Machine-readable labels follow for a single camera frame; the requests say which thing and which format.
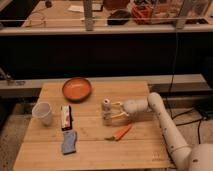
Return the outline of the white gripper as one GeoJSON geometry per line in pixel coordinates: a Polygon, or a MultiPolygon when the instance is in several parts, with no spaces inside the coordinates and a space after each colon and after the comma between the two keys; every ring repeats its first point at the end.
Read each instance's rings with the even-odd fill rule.
{"type": "Polygon", "coordinates": [[[137,116],[138,114],[140,114],[148,109],[148,102],[146,99],[127,100],[124,103],[113,102],[112,105],[113,106],[123,106],[123,110],[125,112],[121,112],[120,114],[113,115],[113,116],[111,116],[111,119],[129,117],[129,115],[137,116]]]}

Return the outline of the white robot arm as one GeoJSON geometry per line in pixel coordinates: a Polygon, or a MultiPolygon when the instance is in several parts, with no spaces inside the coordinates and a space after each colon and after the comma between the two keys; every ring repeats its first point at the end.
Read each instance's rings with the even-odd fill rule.
{"type": "Polygon", "coordinates": [[[213,144],[199,144],[191,148],[166,111],[161,96],[150,93],[146,99],[114,102],[121,108],[117,117],[131,117],[150,108],[157,114],[167,151],[178,171],[213,171],[213,144]]]}

